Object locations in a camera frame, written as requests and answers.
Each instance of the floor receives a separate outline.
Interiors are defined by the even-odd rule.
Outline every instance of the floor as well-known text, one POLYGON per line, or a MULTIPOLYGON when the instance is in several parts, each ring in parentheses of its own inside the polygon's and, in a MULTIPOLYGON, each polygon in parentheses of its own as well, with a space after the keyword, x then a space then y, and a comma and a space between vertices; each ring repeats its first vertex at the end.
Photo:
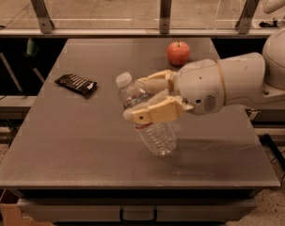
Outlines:
MULTIPOLYGON (((75 4, 72 1, 45 0, 56 27, 154 28, 158 25, 159 0, 75 0, 75 4)), ((264 1, 261 0, 259 8, 262 8, 264 1)), ((171 27, 229 28, 235 26, 245 0, 175 0, 173 3, 171 27)), ((258 9, 253 26, 258 27, 259 22, 270 22, 274 18, 281 20, 284 14, 285 7, 270 15, 258 9)), ((0 0, 0 24, 21 29, 38 27, 29 0, 0 0)), ((285 173, 270 149, 267 146, 263 148, 281 182, 281 188, 260 192, 255 198, 258 207, 240 221, 228 222, 229 226, 285 226, 285 173)), ((284 152, 285 144, 279 148, 284 152)), ((0 144, 0 163, 7 150, 7 144, 0 144)))

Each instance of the black stand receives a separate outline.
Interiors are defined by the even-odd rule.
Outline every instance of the black stand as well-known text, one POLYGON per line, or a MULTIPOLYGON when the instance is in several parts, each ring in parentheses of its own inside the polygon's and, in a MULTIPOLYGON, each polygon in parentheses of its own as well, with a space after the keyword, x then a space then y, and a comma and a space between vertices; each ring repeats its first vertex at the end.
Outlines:
POLYGON ((280 150, 277 148, 277 145, 274 143, 271 137, 268 134, 264 135, 261 138, 261 143, 266 144, 271 148, 277 160, 279 161, 281 167, 285 170, 285 158, 283 157, 283 155, 281 154, 280 150))

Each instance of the metal table surface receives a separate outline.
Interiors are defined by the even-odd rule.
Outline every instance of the metal table surface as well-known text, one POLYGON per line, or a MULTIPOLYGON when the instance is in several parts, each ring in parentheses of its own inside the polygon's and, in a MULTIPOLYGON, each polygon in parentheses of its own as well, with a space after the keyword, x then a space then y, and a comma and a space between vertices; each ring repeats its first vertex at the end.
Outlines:
MULTIPOLYGON (((176 70, 169 39, 68 40, 0 166, 10 189, 237 189, 279 186, 241 105, 172 122, 178 149, 152 155, 121 115, 115 78, 176 70), (98 82, 88 99, 54 81, 98 82)), ((190 60, 218 58, 209 39, 185 39, 190 60)))

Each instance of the clear water bottle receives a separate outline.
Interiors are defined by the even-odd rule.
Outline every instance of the clear water bottle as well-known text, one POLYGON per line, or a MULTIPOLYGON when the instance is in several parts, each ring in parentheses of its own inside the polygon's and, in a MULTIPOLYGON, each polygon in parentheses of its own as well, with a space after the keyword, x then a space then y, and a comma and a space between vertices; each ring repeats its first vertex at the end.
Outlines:
MULTIPOLYGON (((119 75, 116 83, 119 87, 119 99, 124 109, 146 103, 153 96, 142 82, 134 81, 129 73, 119 75)), ((177 146, 177 139, 169 122, 134 123, 134 128, 146 146, 155 155, 169 155, 177 146)))

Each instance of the apple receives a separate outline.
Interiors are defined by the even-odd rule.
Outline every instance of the apple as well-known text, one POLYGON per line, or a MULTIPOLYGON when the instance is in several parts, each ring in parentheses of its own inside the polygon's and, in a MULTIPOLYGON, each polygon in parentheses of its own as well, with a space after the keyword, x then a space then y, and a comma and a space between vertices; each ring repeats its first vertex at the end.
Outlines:
POLYGON ((174 41, 167 48, 167 58, 174 66, 184 65, 190 56, 190 48, 184 41, 174 41))

